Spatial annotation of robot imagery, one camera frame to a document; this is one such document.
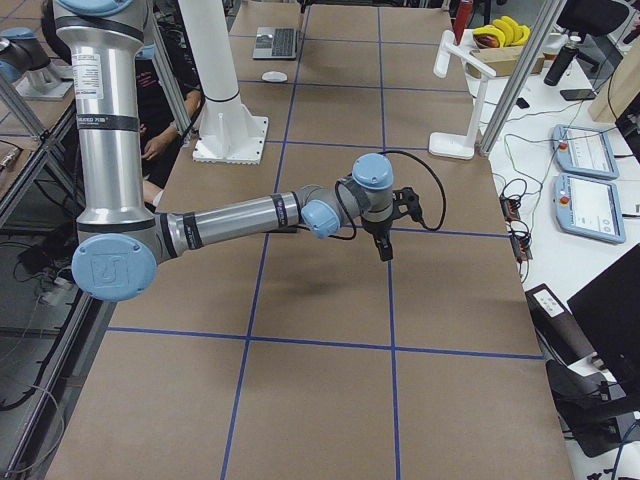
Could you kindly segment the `grey laptop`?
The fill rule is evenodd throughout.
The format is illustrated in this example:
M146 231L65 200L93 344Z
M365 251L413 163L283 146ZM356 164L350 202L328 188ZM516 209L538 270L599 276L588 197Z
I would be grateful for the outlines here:
M252 53L254 60L295 60L300 30L290 27L259 27Z

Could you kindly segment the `cardboard box on desk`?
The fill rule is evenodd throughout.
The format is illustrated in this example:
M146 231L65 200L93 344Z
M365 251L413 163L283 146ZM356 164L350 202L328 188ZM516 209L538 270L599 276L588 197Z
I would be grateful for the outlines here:
M472 56L492 68L496 72L496 77L508 77L510 76L519 60L521 53L524 50L524 46L510 46L504 48L486 48L472 50L470 53ZM539 53L536 57L532 74L539 74L544 66L545 57L542 53ZM480 71L467 63L467 72L474 78L480 78Z

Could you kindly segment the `teach pendant near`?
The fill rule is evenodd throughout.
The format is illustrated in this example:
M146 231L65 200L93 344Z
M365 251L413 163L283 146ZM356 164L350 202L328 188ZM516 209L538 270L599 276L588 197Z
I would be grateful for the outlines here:
M613 182L574 174L559 174L553 201L564 232L611 244L626 241L618 189Z

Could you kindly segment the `teach pendant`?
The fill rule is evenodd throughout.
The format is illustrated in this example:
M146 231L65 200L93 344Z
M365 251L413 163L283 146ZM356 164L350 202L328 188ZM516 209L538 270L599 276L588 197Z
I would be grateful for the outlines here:
M615 180L619 169L604 130L557 124L552 130L552 153L567 173Z
M618 189L613 182L574 174L559 174L553 201L564 232L611 244L626 241Z

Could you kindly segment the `teach pendant far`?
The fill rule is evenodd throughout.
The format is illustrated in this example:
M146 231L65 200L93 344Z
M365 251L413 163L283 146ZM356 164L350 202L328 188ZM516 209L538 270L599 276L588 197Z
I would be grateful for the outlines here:
M615 180L619 169L604 130L557 124L552 130L552 153L567 173Z

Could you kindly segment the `yellow bananas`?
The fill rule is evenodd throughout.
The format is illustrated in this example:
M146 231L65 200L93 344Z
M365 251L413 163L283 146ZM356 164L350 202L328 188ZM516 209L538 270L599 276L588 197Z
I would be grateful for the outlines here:
M509 16L502 16L490 24L475 28L472 36L479 48L523 46L531 35L529 26L519 24Z

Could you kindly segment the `black smartphone on desk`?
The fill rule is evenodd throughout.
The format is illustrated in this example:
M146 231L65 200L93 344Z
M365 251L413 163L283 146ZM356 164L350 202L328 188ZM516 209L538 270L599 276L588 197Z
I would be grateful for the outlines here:
M560 91L561 97L566 101L589 101L596 98L596 93L590 89L564 89Z

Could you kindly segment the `red cylinder container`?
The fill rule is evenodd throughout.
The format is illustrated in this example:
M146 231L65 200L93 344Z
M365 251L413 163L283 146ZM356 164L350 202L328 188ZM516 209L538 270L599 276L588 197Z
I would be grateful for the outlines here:
M453 21L454 44L459 45L463 37L464 30L467 28L470 16L473 13L473 0L460 0Z

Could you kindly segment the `black water bottle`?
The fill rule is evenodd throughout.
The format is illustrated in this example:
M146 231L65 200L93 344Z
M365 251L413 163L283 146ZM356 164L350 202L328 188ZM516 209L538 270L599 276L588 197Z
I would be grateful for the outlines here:
M556 86L579 51L581 38L578 35L551 35L543 45L543 53L554 54L554 60L544 78L544 83Z

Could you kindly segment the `black monitor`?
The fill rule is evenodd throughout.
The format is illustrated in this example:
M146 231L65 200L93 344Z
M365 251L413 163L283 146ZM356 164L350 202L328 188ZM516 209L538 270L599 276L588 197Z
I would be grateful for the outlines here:
M580 329L623 384L639 381L639 247L634 246L568 300Z

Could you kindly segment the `seated person in black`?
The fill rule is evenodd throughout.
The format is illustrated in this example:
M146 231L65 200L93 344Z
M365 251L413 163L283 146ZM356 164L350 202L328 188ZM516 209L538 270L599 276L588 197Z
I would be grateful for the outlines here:
M162 38L186 111L194 115L201 104L194 70L175 37L163 35ZM153 210L160 203L182 140L153 62L150 59L138 59L135 71L143 198L146 206Z

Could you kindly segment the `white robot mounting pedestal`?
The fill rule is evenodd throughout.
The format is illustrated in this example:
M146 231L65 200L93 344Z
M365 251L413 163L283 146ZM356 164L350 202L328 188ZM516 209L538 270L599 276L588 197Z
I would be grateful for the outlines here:
M204 97L193 158L258 164L269 120L242 102L222 3L183 0L179 8Z

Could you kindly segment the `white wireless mouse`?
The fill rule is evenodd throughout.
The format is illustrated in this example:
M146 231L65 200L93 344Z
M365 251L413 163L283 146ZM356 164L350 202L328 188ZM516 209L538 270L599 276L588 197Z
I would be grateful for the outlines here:
M288 75L280 71L267 71L262 74L261 80L267 83L286 83Z

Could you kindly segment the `aluminium frame post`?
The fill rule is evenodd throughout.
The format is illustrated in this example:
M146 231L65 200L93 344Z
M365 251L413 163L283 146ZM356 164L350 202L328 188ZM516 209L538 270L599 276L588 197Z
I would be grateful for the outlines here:
M547 0L543 3L533 24L531 36L519 56L480 141L478 152L481 156L488 157L493 149L533 69L538 54L566 3L566 0Z

